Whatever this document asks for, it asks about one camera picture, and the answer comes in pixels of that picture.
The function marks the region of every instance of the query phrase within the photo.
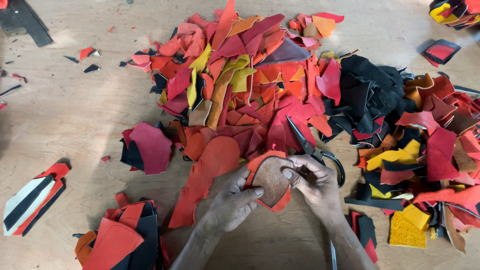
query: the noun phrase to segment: hand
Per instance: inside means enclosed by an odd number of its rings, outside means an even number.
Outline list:
[[[249,174],[245,165],[223,184],[207,213],[199,221],[198,225],[204,233],[231,232],[257,208],[255,200],[264,194],[264,188],[242,191]]]
[[[313,213],[323,223],[338,217],[343,218],[336,172],[309,155],[289,156],[287,159],[293,162],[293,170],[284,169],[282,173],[290,182],[292,189],[297,188],[303,193]],[[314,184],[298,174],[302,169],[307,169],[313,174]]]

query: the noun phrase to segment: orange leather scrap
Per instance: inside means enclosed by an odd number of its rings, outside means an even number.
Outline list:
[[[79,58],[80,61],[81,61],[83,58],[87,57],[92,51],[94,51],[94,49],[93,49],[92,47],[88,47],[88,48],[86,48],[86,49],[81,50],[81,51],[80,51],[80,58]]]
[[[365,169],[367,167],[367,161],[368,161],[368,158],[366,157],[360,158],[360,162],[356,167]]]
[[[202,156],[207,144],[200,132],[193,134],[187,142],[185,154],[193,161],[198,161]]]
[[[97,238],[83,270],[109,270],[144,241],[134,229],[106,218],[102,218]]]
[[[150,61],[152,62],[150,64],[150,67],[152,69],[162,69],[170,60],[172,60],[171,57],[167,56],[152,56],[150,57]]]
[[[235,0],[228,0],[227,6],[223,11],[218,26],[216,27],[215,36],[212,41],[212,50],[216,50],[222,42],[227,38],[233,27],[233,21],[239,21],[239,17],[235,12]]]
[[[429,135],[432,135],[432,133],[440,127],[429,111],[415,113],[404,112],[395,124],[402,126],[417,124],[425,127]]]
[[[210,113],[208,114],[207,118],[207,126],[209,126],[212,129],[216,129],[216,126],[218,124],[218,119],[220,117],[220,114],[223,110],[223,100],[225,98],[225,93],[227,91],[227,85],[232,79],[233,73],[235,71],[233,69],[230,69],[226,71],[222,77],[218,80],[217,83],[214,85],[214,90],[212,97],[210,100],[212,101],[212,107],[210,109]]]
[[[332,128],[327,123],[326,115],[318,116],[314,115],[309,120],[308,123],[312,124],[315,128],[318,129],[322,134],[327,137],[332,136]]]
[[[380,155],[384,152],[384,149],[381,147],[378,148],[370,148],[370,149],[359,149],[360,158],[368,158],[369,160],[372,158],[372,155]]]
[[[259,22],[260,17],[248,17],[239,22],[233,21],[233,27],[227,37],[233,36],[235,34],[241,33],[247,29],[250,29],[254,23]]]
[[[237,142],[218,136],[207,144],[198,162],[192,165],[185,187],[173,210],[169,228],[192,226],[195,223],[195,208],[207,198],[213,179],[239,166],[240,150]]]
[[[196,57],[189,57],[188,60],[183,64],[176,64],[173,61],[169,61],[163,68],[160,69],[160,73],[167,78],[172,79],[175,77],[177,71],[181,68],[189,68],[190,65],[197,59]]]
[[[286,154],[282,151],[269,150],[265,154],[252,159],[247,165],[247,169],[250,170],[250,174],[248,175],[244,190],[252,188],[253,177],[255,176],[255,173],[257,172],[258,167],[260,166],[262,161],[264,161],[268,157],[285,158]],[[282,198],[273,207],[269,207],[268,205],[266,205],[265,203],[263,203],[258,199],[255,201],[267,207],[268,209],[272,210],[273,212],[279,212],[287,205],[287,203],[290,200],[291,200],[290,188],[288,188],[285,194],[282,196]]]
[[[173,56],[178,50],[180,50],[179,36],[175,35],[160,47],[159,52],[164,56]]]
[[[92,253],[92,248],[88,246],[96,239],[95,232],[89,231],[78,238],[77,246],[75,247],[75,255],[80,265],[83,267]]]
[[[318,32],[323,37],[329,37],[332,35],[333,29],[336,28],[335,20],[327,19],[318,16],[312,16],[312,21],[318,29]]]

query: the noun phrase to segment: scissor handle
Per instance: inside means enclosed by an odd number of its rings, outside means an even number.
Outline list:
[[[313,154],[312,154],[312,157],[318,161],[320,164],[324,165],[325,166],[325,162],[324,160],[322,159],[322,156],[324,157],[327,157],[331,160],[333,160],[335,163],[336,163],[336,166],[338,167],[338,169],[340,170],[340,178],[338,179],[338,188],[341,188],[343,187],[343,185],[345,184],[345,170],[343,169],[343,165],[342,163],[338,160],[338,158],[336,157],[336,155],[328,152],[328,151],[315,151]]]

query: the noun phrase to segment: yellow leather scrap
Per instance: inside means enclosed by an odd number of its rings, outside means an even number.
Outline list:
[[[322,53],[322,55],[320,56],[320,59],[329,58],[329,57],[333,59],[338,59],[338,56],[336,56],[335,53],[332,51]]]
[[[220,72],[219,78],[228,70],[240,70],[246,67],[250,63],[250,57],[248,54],[242,54],[236,61],[227,61],[223,66],[222,72]]]
[[[195,88],[197,83],[197,68],[192,70],[192,84],[187,87],[187,100],[189,109],[192,108],[195,100],[197,99],[197,89]]]
[[[391,192],[385,193],[385,195],[380,192],[380,190],[376,189],[372,184],[369,184],[372,188],[372,199],[390,199],[392,197]]]
[[[427,248],[427,235],[397,211],[390,221],[390,244]]]
[[[430,239],[436,239],[437,238],[437,231],[435,227],[431,227],[428,229],[428,232],[430,233]]]
[[[384,167],[383,160],[393,162],[405,154],[406,152],[403,151],[402,149],[399,149],[397,151],[393,151],[393,150],[385,151],[382,154],[375,156],[374,158],[367,161],[367,170],[373,171],[378,167],[383,168]]]
[[[232,93],[247,91],[247,76],[252,75],[257,70],[253,68],[242,68],[236,70],[233,74],[232,80],[228,83],[229,86],[233,86]]]
[[[203,53],[190,64],[188,68],[196,68],[198,73],[202,73],[207,65],[210,54],[212,53],[212,45],[207,44]]]
[[[403,148],[405,152],[410,154],[414,159],[419,158],[419,152],[420,152],[420,143],[417,142],[416,140],[411,140],[407,146]]]
[[[444,21],[446,21],[448,18],[445,18],[443,15],[439,15],[439,14],[442,14],[449,9],[450,9],[450,4],[444,3],[443,5],[441,5],[440,7],[436,8],[436,9],[432,9],[432,11],[430,11],[430,16],[434,20],[436,20],[439,24],[443,24]]]
[[[158,103],[163,105],[163,103],[167,102],[167,92],[162,91],[162,94],[160,94],[160,99],[158,99]]]
[[[410,204],[402,211],[403,216],[408,219],[413,225],[419,228],[422,231],[427,231],[428,220],[430,219],[430,214],[424,213],[422,210],[418,209],[414,204]]]

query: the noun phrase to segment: plywood surface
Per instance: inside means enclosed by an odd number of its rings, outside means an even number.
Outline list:
[[[0,236],[0,269],[81,269],[74,259],[76,239],[72,233],[96,229],[105,210],[116,207],[114,195],[120,191],[131,201],[141,196],[155,199],[160,203],[160,220],[168,217],[191,163],[184,162],[176,151],[166,173],[145,176],[128,172],[128,166],[118,162],[124,129],[142,120],[154,124],[165,119],[155,105],[158,97],[148,93],[152,86],[149,76],[118,64],[149,47],[147,34],[165,42],[187,16],[196,12],[212,20],[213,9],[223,8],[225,3],[134,0],[128,5],[124,0],[36,0],[30,4],[50,29],[54,44],[37,48],[30,36],[7,38],[0,34],[0,66],[9,75],[28,79],[28,84],[2,99],[8,107],[0,111],[0,212],[27,181],[58,159],[69,158],[73,167],[66,176],[66,191],[26,237]],[[290,19],[300,12],[345,15],[332,36],[322,40],[319,52],[333,50],[342,55],[361,49],[359,55],[374,64],[409,67],[415,74],[430,72],[434,76],[443,71],[456,85],[478,87],[479,34],[438,25],[428,16],[428,1],[237,0],[236,10],[243,17],[282,13]],[[428,40],[440,38],[463,48],[447,65],[436,69],[417,51]],[[80,50],[89,46],[100,50],[101,56],[79,64],[63,57],[78,58]],[[5,65],[6,61],[14,63]],[[90,64],[101,70],[83,74]],[[0,90],[17,83],[14,78],[2,78]],[[348,196],[360,179],[360,169],[352,167],[357,162],[356,148],[348,141],[349,136],[342,134],[328,145],[318,145],[337,154],[345,166],[342,197]],[[107,155],[110,161],[100,161]],[[197,218],[206,212],[227,176],[214,180],[208,199],[198,205]],[[480,231],[473,230],[466,237],[466,256],[445,239],[429,239],[425,250],[389,246],[389,218],[380,209],[343,205],[345,212],[348,209],[373,219],[379,269],[478,269]],[[164,241],[172,256],[180,252],[189,233],[187,228],[166,232]],[[206,268],[330,269],[329,242],[320,222],[294,190],[283,211],[272,213],[260,206],[226,234]]]

